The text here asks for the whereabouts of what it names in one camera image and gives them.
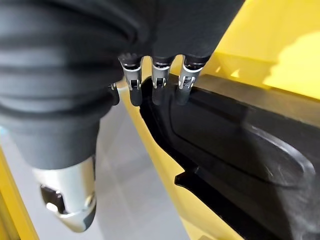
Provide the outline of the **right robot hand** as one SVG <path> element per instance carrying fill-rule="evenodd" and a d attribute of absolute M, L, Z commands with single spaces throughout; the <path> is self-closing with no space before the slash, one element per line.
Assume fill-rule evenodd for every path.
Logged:
<path fill-rule="evenodd" d="M 141 59 L 209 60 L 241 0 L 3 0 L 0 3 L 0 124 L 71 231 L 96 215 L 100 120 L 126 77 L 137 104 Z"/>

